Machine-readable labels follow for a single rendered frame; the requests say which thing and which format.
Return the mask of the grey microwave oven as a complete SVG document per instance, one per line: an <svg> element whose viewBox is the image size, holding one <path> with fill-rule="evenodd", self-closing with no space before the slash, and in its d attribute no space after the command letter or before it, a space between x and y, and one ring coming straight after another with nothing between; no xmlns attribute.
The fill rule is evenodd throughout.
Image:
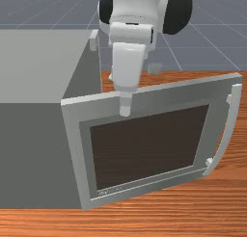
<svg viewBox="0 0 247 237"><path fill-rule="evenodd" d="M0 30L0 209L80 206L61 101L101 92L90 30Z"/></svg>

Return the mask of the grey microwave door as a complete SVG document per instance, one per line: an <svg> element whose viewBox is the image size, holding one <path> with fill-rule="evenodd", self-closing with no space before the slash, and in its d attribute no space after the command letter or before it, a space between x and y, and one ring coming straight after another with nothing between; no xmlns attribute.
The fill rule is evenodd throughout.
<svg viewBox="0 0 247 237"><path fill-rule="evenodd" d="M62 100L80 205L88 210L210 175L233 134L242 76L142 87L125 114L118 92Z"/></svg>

